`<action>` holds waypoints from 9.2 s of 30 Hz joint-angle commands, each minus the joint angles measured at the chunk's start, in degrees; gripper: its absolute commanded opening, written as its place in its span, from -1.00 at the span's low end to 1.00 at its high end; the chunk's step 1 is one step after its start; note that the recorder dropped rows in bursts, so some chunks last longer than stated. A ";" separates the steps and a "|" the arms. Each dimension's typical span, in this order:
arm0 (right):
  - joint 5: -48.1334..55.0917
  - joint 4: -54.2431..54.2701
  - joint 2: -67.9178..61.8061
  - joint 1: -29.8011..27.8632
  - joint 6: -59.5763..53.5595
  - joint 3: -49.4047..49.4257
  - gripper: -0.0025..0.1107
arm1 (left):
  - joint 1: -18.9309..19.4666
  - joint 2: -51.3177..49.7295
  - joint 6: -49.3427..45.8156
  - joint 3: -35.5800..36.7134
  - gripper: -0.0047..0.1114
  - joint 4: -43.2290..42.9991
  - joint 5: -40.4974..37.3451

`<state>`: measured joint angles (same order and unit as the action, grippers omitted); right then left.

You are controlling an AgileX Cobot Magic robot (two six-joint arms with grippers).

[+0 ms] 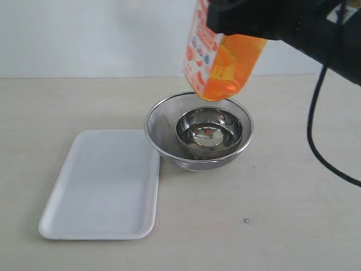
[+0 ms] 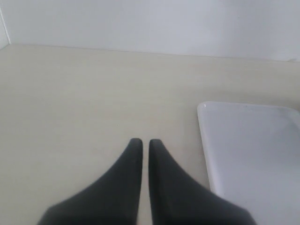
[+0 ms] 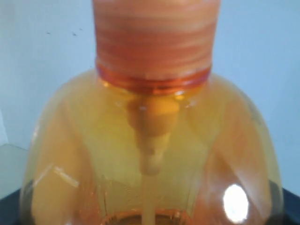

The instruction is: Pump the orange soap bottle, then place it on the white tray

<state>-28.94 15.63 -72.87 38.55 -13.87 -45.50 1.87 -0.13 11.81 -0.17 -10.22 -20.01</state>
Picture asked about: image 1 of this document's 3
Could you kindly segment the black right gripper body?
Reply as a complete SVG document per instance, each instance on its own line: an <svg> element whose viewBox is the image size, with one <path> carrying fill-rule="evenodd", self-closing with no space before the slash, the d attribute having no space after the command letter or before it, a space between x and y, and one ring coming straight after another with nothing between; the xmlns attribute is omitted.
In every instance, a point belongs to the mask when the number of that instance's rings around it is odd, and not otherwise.
<svg viewBox="0 0 361 271"><path fill-rule="evenodd" d="M262 38L344 41L345 1L263 1Z"/></svg>

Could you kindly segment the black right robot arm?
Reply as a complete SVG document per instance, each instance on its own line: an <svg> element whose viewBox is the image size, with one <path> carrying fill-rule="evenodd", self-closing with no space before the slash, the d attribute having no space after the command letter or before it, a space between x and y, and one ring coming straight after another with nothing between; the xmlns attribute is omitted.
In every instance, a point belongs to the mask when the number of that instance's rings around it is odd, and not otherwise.
<svg viewBox="0 0 361 271"><path fill-rule="evenodd" d="M217 34L281 40L360 85L360 9L341 1L209 1L206 25Z"/></svg>

